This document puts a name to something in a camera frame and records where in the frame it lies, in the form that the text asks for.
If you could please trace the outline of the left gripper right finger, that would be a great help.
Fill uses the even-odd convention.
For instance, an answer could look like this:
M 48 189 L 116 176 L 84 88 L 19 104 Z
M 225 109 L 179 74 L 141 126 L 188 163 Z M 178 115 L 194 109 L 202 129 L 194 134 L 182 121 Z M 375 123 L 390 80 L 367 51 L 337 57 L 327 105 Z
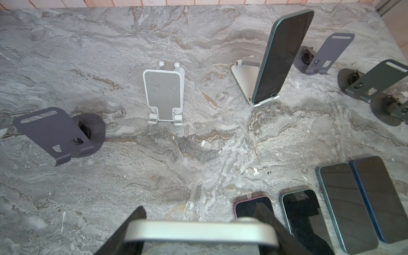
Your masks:
M 275 217 L 265 204 L 257 204 L 254 217 L 263 223 L 271 225 L 277 235 L 279 246 L 259 245 L 261 255 L 312 255 Z

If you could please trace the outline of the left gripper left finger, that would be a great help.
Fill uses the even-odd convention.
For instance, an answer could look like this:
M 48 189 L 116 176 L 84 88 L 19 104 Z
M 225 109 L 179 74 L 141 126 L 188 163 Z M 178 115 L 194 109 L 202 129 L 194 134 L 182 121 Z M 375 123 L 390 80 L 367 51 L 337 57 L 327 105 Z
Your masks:
M 145 220 L 146 211 L 142 206 L 126 219 L 126 221 L 115 231 L 115 233 L 100 247 L 95 255 L 141 255 L 144 242 L 125 242 L 127 227 L 132 221 Z

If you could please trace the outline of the front left black stand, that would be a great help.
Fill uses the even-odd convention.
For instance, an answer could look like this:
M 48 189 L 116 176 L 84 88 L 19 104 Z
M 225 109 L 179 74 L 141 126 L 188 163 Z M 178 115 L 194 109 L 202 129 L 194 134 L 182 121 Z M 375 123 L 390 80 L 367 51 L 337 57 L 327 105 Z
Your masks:
M 56 160 L 56 166 L 71 158 L 90 156 L 102 147 L 106 124 L 96 114 L 70 117 L 64 110 L 49 107 L 13 120 L 14 127 Z

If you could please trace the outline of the black stand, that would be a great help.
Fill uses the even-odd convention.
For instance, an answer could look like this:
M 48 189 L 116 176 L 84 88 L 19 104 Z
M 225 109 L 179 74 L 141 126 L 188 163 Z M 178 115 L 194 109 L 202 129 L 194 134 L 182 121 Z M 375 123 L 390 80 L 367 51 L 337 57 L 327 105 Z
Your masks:
M 337 81 L 346 95 L 369 103 L 406 76 L 408 76 L 407 65 L 393 59 L 386 59 L 367 73 L 342 69 L 337 75 Z
M 56 160 L 56 166 L 71 158 L 90 156 L 102 147 L 106 124 L 96 114 L 70 117 L 64 110 L 49 107 L 13 120 L 14 127 Z
M 374 116 L 387 125 L 408 124 L 408 101 L 401 103 L 398 98 L 381 93 L 370 101 L 370 108 Z

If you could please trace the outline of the white back left stand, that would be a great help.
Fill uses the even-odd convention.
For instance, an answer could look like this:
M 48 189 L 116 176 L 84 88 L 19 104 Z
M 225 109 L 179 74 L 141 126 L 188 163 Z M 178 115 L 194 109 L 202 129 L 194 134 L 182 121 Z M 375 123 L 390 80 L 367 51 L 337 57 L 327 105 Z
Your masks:
M 143 72 L 147 105 L 151 109 L 149 124 L 159 121 L 181 126 L 183 122 L 185 70 L 179 62 L 159 63 L 156 69 Z

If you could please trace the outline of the white stand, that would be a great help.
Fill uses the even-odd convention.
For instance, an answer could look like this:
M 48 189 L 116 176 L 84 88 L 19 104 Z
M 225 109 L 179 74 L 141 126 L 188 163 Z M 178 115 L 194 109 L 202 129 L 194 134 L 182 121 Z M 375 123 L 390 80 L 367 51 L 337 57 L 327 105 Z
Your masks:
M 143 72 L 147 105 L 151 109 L 149 124 L 159 121 L 181 126 L 183 122 L 185 70 L 179 62 L 159 63 L 156 69 Z
M 253 56 L 246 57 L 236 61 L 231 67 L 232 74 L 243 92 L 248 104 L 251 107 L 257 107 L 272 100 L 280 98 L 279 95 L 272 96 L 260 103 L 252 103 L 252 97 L 255 93 L 256 82 L 260 70 L 261 60 Z

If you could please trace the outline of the front middle black stand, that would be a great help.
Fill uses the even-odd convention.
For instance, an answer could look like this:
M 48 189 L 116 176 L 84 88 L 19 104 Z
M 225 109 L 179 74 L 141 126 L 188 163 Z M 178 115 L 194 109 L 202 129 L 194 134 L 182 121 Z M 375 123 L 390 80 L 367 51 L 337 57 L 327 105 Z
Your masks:
M 408 101 L 401 103 L 398 98 L 381 93 L 370 101 L 370 108 L 374 116 L 387 125 L 408 124 Z

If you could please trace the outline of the front right black stand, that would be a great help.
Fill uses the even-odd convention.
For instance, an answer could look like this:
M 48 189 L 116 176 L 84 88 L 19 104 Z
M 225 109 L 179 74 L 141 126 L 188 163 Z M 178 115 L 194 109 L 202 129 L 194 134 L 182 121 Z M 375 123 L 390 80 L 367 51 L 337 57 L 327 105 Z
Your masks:
M 386 59 L 367 73 L 342 69 L 337 75 L 337 81 L 346 95 L 369 103 L 406 76 L 408 76 L 407 65 L 393 59 Z

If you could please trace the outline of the white back middle stand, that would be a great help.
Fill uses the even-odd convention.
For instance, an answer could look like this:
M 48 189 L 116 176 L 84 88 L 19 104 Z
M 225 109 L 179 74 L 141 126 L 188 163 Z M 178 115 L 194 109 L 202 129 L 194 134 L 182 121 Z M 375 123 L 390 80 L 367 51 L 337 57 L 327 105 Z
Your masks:
M 248 104 L 251 107 L 257 107 L 272 100 L 280 98 L 279 95 L 272 96 L 260 103 L 252 103 L 252 97 L 255 93 L 256 82 L 260 70 L 261 60 L 253 56 L 246 57 L 236 61 L 231 67 L 232 74 L 243 92 Z

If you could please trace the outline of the purple grey phone stand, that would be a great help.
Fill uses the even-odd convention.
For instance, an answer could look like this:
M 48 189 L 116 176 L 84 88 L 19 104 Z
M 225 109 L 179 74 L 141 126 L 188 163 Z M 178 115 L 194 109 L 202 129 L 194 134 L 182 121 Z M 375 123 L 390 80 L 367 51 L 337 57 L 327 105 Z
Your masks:
M 316 52 L 312 47 L 301 46 L 293 62 L 303 74 L 327 75 L 328 70 L 354 40 L 355 34 L 334 33 L 330 35 Z

